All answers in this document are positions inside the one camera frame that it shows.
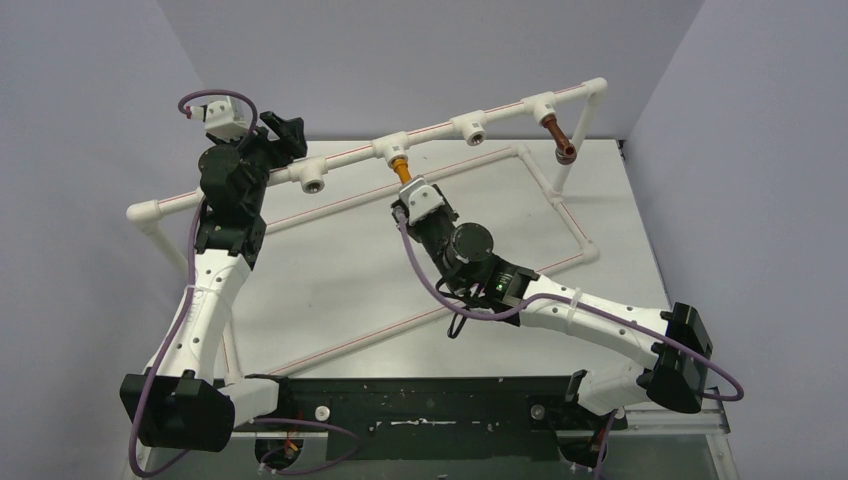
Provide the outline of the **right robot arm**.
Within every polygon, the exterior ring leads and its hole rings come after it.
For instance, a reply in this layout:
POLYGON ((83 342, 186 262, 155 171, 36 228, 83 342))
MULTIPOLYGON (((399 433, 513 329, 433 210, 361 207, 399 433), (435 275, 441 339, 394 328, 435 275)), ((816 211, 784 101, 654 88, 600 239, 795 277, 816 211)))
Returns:
POLYGON ((586 427, 616 408, 644 401, 678 413, 701 411, 713 346, 694 307, 641 308, 589 295, 504 260, 494 253, 485 227, 456 225, 456 214, 446 206, 417 222, 407 213, 402 201, 393 203, 405 249, 423 246, 441 277, 430 282, 412 257, 416 274, 461 320, 545 329, 625 357, 609 371, 583 369, 572 375, 562 400, 570 424, 586 427))

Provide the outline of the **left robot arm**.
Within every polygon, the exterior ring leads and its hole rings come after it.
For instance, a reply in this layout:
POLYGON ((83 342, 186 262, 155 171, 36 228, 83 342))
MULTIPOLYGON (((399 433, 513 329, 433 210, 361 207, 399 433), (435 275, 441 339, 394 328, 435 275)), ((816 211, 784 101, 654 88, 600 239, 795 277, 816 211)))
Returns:
POLYGON ((244 146, 241 133, 211 133, 213 145, 199 157, 187 290, 150 365, 126 375, 119 390, 144 446, 219 452, 237 424, 235 402, 214 384, 216 355, 262 247, 270 174, 307 153, 302 118, 272 111, 259 118, 244 146))

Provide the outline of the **orange plastic faucet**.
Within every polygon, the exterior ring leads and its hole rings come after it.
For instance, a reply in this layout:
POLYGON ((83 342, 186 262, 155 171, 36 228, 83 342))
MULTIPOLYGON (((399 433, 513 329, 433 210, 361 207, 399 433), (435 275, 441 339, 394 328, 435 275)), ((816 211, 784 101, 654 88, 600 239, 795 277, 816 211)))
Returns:
POLYGON ((397 175, 401 185, 406 185, 412 180, 409 170, 408 158, 397 156, 388 162, 388 166, 397 175))

